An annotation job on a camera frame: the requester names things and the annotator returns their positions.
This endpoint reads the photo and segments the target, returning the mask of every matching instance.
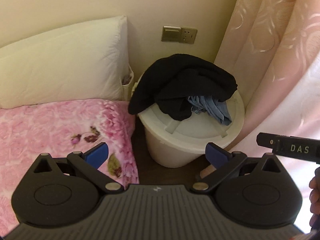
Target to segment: bucket lid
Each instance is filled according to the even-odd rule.
[[[175,149],[204,154],[208,142],[225,148],[240,133],[244,123],[244,105],[238,91],[227,100],[232,123],[220,124],[208,113],[195,114],[183,121],[176,121],[162,113],[157,104],[139,114],[141,122],[157,139]]]

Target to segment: white bucket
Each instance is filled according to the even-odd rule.
[[[208,113],[192,113],[190,118],[176,121],[162,113],[157,104],[139,113],[151,157],[160,165],[177,168],[204,154],[208,142],[227,147],[244,123],[244,105],[238,91],[227,100],[227,106],[232,119],[228,126],[221,125]]]

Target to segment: blue cloth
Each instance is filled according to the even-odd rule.
[[[208,112],[208,114],[217,119],[223,125],[231,124],[231,116],[228,111],[226,102],[219,102],[212,96],[191,96],[187,100],[192,104],[191,111],[199,114],[200,112]]]

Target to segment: wall outlet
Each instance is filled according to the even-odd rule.
[[[193,28],[181,28],[177,26],[163,26],[161,41],[173,41],[180,43],[195,43],[198,30]]]
[[[193,28],[181,28],[181,43],[195,43],[198,30]]]

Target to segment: black cloth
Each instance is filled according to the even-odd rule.
[[[154,62],[143,74],[129,103],[138,114],[157,103],[160,110],[182,121],[191,116],[188,96],[213,96],[220,102],[237,89],[235,78],[213,63],[187,54],[175,54]]]

